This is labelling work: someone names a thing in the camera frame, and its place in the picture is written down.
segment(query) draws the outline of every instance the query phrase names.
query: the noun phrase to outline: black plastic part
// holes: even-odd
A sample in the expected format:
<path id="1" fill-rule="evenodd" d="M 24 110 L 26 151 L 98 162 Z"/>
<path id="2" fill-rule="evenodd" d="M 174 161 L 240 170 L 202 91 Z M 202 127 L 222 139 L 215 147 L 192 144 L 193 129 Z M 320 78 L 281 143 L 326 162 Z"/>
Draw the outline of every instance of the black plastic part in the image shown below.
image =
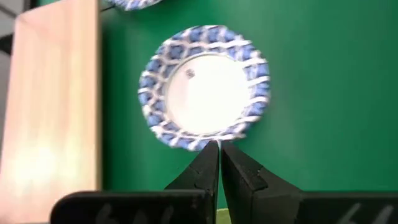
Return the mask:
<path id="1" fill-rule="evenodd" d="M 304 192 L 229 142 L 221 171 L 232 224 L 398 223 L 397 192 Z"/>
<path id="2" fill-rule="evenodd" d="M 300 190 L 230 142 L 221 143 L 221 171 L 232 224 L 294 222 Z"/>
<path id="3" fill-rule="evenodd" d="M 297 215 L 303 224 L 398 223 L 398 194 L 305 192 Z"/>
<path id="4" fill-rule="evenodd" d="M 210 141 L 191 164 L 165 188 L 165 190 L 199 189 L 207 192 L 210 196 L 206 202 L 207 209 L 208 213 L 212 214 L 208 223 L 215 223 L 219 164 L 218 144 L 216 141 Z"/>
<path id="5" fill-rule="evenodd" d="M 13 38 L 14 38 L 13 34 L 0 37 L 0 50 L 2 50 L 4 53 L 8 55 L 11 55 Z"/>
<path id="6" fill-rule="evenodd" d="M 205 224 L 209 223 L 204 190 L 166 190 L 115 194 L 78 192 L 59 200 L 51 224 Z"/>

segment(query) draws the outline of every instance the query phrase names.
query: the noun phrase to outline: wooden panel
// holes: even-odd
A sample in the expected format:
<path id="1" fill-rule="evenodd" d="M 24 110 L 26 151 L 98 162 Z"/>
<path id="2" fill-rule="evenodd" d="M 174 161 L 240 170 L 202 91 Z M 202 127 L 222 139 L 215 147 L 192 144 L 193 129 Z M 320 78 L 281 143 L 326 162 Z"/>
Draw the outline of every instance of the wooden panel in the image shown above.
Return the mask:
<path id="1" fill-rule="evenodd" d="M 100 188 L 98 1 L 25 12 L 15 31 L 0 217 L 44 222 L 59 198 Z"/>

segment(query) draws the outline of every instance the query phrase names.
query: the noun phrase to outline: green background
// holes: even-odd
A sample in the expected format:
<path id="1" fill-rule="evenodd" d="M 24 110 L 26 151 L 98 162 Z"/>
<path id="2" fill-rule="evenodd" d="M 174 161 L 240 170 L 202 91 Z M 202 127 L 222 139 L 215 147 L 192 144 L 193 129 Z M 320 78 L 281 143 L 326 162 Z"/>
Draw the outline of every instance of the green background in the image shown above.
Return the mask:
<path id="1" fill-rule="evenodd" d="M 195 157 L 156 140 L 138 79 L 163 40 L 223 24 L 271 71 L 270 107 L 241 150 L 304 190 L 398 190 L 397 12 L 396 0 L 163 0 L 102 12 L 105 189 L 161 190 Z"/>

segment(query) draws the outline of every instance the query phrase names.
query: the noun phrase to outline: paper plate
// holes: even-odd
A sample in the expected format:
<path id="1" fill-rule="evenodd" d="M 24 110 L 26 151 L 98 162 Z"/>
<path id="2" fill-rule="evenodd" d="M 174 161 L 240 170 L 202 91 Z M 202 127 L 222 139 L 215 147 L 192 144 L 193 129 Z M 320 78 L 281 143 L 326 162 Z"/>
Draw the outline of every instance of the paper plate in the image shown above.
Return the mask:
<path id="1" fill-rule="evenodd" d="M 110 3 L 123 8 L 125 11 L 140 10 L 148 6 L 154 5 L 161 0 L 107 0 Z"/>
<path id="2" fill-rule="evenodd" d="M 225 26 L 175 34 L 139 80 L 139 101 L 162 142 L 190 151 L 245 137 L 269 101 L 269 70 L 250 40 Z"/>

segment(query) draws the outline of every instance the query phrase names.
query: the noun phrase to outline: white plate center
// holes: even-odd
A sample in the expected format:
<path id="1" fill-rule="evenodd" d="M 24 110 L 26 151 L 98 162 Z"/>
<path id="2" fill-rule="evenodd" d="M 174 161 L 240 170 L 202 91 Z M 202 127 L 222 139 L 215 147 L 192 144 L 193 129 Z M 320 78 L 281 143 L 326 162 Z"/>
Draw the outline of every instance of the white plate center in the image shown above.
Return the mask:
<path id="1" fill-rule="evenodd" d="M 208 54 L 179 66 L 165 93 L 169 118 L 193 134 L 213 133 L 233 125 L 249 99 L 239 62 Z"/>

